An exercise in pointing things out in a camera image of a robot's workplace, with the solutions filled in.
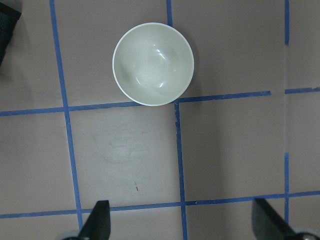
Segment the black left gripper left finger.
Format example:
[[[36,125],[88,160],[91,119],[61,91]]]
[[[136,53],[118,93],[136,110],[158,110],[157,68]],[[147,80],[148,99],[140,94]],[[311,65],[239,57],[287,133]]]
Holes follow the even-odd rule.
[[[96,202],[83,228],[79,232],[78,240],[108,240],[111,235],[111,215],[108,200]]]

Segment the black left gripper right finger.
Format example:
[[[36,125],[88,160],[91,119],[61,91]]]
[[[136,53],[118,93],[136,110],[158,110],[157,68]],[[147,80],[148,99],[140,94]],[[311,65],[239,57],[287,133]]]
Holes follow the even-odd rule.
[[[251,228],[257,240],[299,240],[300,236],[264,198],[254,198]]]

